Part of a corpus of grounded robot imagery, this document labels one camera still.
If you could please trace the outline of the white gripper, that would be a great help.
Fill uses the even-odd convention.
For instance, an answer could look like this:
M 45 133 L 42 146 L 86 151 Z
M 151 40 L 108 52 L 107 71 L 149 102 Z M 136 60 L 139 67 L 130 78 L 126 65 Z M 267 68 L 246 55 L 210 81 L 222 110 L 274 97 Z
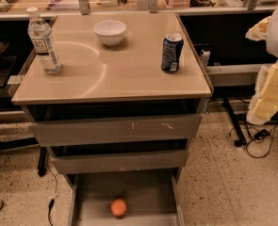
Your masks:
M 245 38 L 254 41 L 265 40 L 267 51 L 278 57 L 278 8 L 250 28 Z M 256 78 L 255 94 L 246 116 L 247 122 L 263 125 L 278 111 L 278 60 L 269 66 L 263 65 Z

